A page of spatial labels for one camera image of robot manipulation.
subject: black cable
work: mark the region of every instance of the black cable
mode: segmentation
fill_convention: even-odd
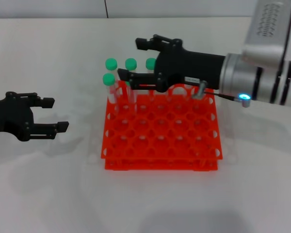
[[[204,93],[205,94],[208,94],[208,95],[218,96],[218,97],[224,98],[226,100],[235,101],[235,97],[233,97],[233,96],[228,96],[228,95],[223,95],[223,94],[217,94],[217,93],[207,92],[207,91],[205,91]]]

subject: blue led light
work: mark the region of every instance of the blue led light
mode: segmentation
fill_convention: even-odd
[[[241,100],[249,100],[251,97],[247,94],[239,94],[238,96]]]

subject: test tube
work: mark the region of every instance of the test tube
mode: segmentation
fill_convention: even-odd
[[[117,81],[117,61],[114,58],[108,58],[106,60],[106,69],[114,75],[115,81]]]
[[[129,58],[125,61],[125,68],[131,72],[135,72],[137,68],[137,61],[133,58]],[[134,105],[135,110],[137,110],[137,95],[138,95],[138,90],[132,90],[130,87],[130,84],[127,82],[127,96],[130,104]]]
[[[137,112],[137,92],[131,89],[129,82],[126,82],[126,89],[130,108]]]
[[[154,72],[154,67],[155,67],[155,62],[156,62],[156,59],[151,57],[151,58],[148,58],[145,62],[145,66],[147,68],[147,72],[149,74],[152,74]]]
[[[156,62],[156,59],[153,57],[150,57],[146,60],[145,67],[147,68],[147,72],[149,74],[154,73],[155,62]],[[154,100],[154,90],[150,90],[149,94],[150,94],[150,101],[153,101]]]
[[[108,100],[112,104],[117,104],[115,76],[111,73],[106,73],[102,78],[103,84],[105,84],[108,93]]]
[[[136,72],[137,61],[133,58],[129,58],[125,61],[125,68],[131,72]]]

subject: green cap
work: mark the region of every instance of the green cap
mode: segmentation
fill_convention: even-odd
[[[154,70],[155,62],[156,62],[155,58],[153,58],[153,57],[148,58],[145,62],[146,68],[149,70]]]
[[[133,58],[129,58],[125,61],[125,68],[128,70],[135,70],[137,68],[137,62]]]
[[[117,68],[117,61],[114,58],[109,58],[106,60],[107,70],[115,70]]]
[[[110,73],[106,73],[102,78],[103,84],[106,86],[112,86],[115,84],[115,76]]]

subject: white wall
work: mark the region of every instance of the white wall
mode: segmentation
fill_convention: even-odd
[[[104,0],[0,0],[0,18],[106,18]]]
[[[257,0],[0,0],[5,17],[250,16]]]
[[[109,17],[251,16],[257,0],[106,0]]]

